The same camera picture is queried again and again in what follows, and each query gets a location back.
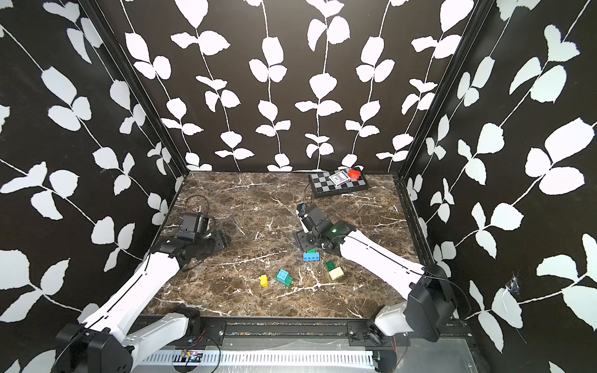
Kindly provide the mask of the long blue lego brick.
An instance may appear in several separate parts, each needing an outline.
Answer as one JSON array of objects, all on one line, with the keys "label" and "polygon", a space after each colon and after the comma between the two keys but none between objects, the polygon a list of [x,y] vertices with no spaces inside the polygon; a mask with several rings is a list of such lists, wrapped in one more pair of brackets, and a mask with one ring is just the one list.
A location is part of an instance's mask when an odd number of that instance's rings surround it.
[{"label": "long blue lego brick", "polygon": [[313,262],[319,261],[320,254],[319,253],[303,253],[303,261],[304,262]]}]

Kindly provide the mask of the cyan lego brick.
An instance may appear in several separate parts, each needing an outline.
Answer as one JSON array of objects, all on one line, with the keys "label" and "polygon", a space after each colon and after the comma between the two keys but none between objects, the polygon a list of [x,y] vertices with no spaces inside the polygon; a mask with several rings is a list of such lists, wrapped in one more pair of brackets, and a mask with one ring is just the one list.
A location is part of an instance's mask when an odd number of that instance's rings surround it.
[{"label": "cyan lego brick", "polygon": [[275,280],[282,284],[286,284],[288,279],[289,272],[287,272],[286,270],[279,270],[279,272],[275,276]]}]

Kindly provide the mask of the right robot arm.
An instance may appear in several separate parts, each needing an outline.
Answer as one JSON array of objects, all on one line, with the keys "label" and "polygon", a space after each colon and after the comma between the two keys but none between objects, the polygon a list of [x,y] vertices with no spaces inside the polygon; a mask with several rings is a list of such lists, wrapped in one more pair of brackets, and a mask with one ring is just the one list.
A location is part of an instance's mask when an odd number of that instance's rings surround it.
[{"label": "right robot arm", "polygon": [[367,322],[365,338],[381,345],[397,334],[414,333],[435,342],[456,311],[456,284],[436,264],[426,267],[392,253],[347,222],[332,222],[316,205],[300,204],[296,214],[303,229],[295,234],[305,253],[340,256],[372,272],[404,301],[383,306]]}]

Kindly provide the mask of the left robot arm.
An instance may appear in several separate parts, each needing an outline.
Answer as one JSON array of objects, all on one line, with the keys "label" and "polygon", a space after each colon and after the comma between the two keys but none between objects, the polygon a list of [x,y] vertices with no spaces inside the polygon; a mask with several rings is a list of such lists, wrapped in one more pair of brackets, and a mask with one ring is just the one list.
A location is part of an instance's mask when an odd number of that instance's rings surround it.
[{"label": "left robot arm", "polygon": [[183,216],[172,235],[156,242],[131,278],[98,310],[57,335],[52,372],[131,372],[171,342],[205,333],[197,310],[180,308],[135,332],[143,309],[172,277],[193,259],[203,261],[230,244],[206,214]]}]

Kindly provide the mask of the dark green lego brick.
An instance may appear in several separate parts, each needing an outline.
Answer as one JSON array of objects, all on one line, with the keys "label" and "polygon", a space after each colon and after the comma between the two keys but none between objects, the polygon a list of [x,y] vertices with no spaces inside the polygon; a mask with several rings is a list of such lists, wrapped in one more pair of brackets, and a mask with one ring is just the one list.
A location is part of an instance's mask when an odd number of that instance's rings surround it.
[{"label": "dark green lego brick", "polygon": [[326,266],[326,269],[327,269],[328,271],[332,271],[332,270],[334,270],[334,269],[336,268],[336,264],[335,264],[335,262],[334,262],[334,261],[332,261],[332,260],[329,260],[329,261],[327,261],[327,262],[325,263],[325,266]]}]

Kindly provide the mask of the cream lego brick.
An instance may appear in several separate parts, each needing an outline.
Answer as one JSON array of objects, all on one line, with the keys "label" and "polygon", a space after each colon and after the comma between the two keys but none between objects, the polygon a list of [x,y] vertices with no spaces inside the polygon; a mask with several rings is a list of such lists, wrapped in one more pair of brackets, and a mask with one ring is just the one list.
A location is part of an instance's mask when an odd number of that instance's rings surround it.
[{"label": "cream lego brick", "polygon": [[328,274],[331,278],[331,281],[337,281],[345,276],[345,273],[341,267],[335,267],[333,270],[330,270]]}]

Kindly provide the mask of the black white chessboard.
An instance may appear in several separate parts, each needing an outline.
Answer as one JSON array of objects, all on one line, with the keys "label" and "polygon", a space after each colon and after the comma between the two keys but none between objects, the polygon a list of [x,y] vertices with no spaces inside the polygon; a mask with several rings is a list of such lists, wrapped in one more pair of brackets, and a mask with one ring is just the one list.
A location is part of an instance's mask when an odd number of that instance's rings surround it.
[{"label": "black white chessboard", "polygon": [[334,172],[320,171],[310,173],[309,182],[315,198],[349,194],[369,188],[368,181],[363,174],[357,179],[351,179],[348,172],[343,169]]}]

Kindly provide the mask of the playing card deck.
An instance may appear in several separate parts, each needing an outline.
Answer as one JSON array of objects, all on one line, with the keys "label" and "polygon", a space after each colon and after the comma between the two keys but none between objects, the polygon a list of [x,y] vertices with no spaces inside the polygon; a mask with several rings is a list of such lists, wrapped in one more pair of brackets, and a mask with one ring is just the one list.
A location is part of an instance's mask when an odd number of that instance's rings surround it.
[{"label": "playing card deck", "polygon": [[334,185],[334,186],[340,186],[342,184],[348,183],[350,182],[350,178],[348,176],[348,173],[344,170],[340,170],[337,171],[334,174],[331,174],[329,176],[329,181]]}]

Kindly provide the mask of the red block on chessboard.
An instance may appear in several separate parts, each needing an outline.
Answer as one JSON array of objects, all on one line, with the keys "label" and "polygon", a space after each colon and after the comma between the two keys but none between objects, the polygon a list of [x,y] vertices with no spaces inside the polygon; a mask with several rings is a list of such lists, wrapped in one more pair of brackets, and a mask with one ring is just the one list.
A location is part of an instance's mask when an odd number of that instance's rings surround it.
[{"label": "red block on chessboard", "polygon": [[359,180],[362,180],[362,172],[357,169],[349,169],[348,176],[352,183],[357,183]]}]

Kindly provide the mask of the small circuit board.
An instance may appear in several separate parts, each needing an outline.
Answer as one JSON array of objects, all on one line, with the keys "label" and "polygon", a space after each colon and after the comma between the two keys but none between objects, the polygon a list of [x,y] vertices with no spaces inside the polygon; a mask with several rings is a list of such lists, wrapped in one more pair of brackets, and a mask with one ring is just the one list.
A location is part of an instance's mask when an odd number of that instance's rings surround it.
[{"label": "small circuit board", "polygon": [[199,365],[203,358],[202,351],[188,351],[173,356],[174,365]]}]

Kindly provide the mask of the white perforated strip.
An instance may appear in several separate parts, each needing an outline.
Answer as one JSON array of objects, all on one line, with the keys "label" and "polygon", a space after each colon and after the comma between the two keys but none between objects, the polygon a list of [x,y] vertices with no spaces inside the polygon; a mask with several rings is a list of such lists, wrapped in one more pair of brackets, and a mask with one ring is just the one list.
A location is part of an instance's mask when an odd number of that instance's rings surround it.
[{"label": "white perforated strip", "polygon": [[304,366],[347,367],[373,369],[376,366],[371,351],[202,351],[199,365],[174,365],[175,354],[183,351],[161,350],[140,363],[141,366],[215,367],[219,366]]}]

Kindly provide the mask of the black mounting rail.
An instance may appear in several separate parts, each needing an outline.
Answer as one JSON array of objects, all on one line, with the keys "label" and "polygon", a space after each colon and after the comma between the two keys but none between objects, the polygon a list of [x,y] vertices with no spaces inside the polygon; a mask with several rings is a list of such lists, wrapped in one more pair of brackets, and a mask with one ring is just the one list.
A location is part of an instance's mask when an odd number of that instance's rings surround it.
[{"label": "black mounting rail", "polygon": [[203,316],[195,336],[186,336],[176,342],[179,346],[205,346],[210,341],[222,346],[226,339],[344,339],[351,347],[391,350],[406,347],[422,334],[399,332],[384,337],[373,330],[366,319],[309,319],[309,318],[247,318]]}]

